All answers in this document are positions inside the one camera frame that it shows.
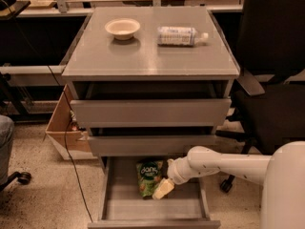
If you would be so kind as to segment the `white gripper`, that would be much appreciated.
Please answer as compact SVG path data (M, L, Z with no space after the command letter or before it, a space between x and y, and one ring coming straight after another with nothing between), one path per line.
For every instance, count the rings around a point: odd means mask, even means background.
M174 185L181 185L194 177L194 169L190 166L188 159L180 157L177 159L169 158L168 178L163 178L152 194L153 199L162 199L174 189Z

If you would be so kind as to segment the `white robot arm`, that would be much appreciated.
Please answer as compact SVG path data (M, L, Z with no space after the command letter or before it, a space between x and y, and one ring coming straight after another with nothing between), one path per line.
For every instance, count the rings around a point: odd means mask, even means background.
M295 141L272 155L222 154L194 146L168 161L167 176L152 197L161 199L194 177L223 172L263 186L260 229L305 229L305 142Z

